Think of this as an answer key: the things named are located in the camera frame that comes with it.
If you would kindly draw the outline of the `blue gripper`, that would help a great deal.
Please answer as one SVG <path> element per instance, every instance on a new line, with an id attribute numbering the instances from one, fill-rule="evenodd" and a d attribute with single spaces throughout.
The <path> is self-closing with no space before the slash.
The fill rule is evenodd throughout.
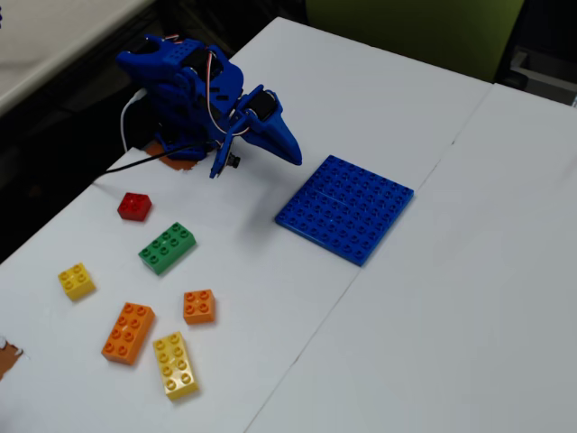
<path id="1" fill-rule="evenodd" d="M 248 143 L 294 165 L 302 164 L 298 141 L 282 118 L 276 94 L 263 85 L 243 95 L 232 116 L 234 135 L 248 133 Z"/>

